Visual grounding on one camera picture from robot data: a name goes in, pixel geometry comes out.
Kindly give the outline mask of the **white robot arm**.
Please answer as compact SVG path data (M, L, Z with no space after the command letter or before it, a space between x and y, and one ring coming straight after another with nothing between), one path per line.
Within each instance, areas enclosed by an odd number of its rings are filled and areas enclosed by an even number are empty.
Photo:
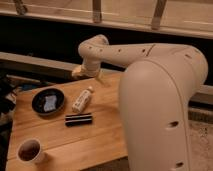
M208 75L203 53L184 44L81 42L76 76L97 77L103 62L125 69L119 83L131 171L192 171L188 103Z

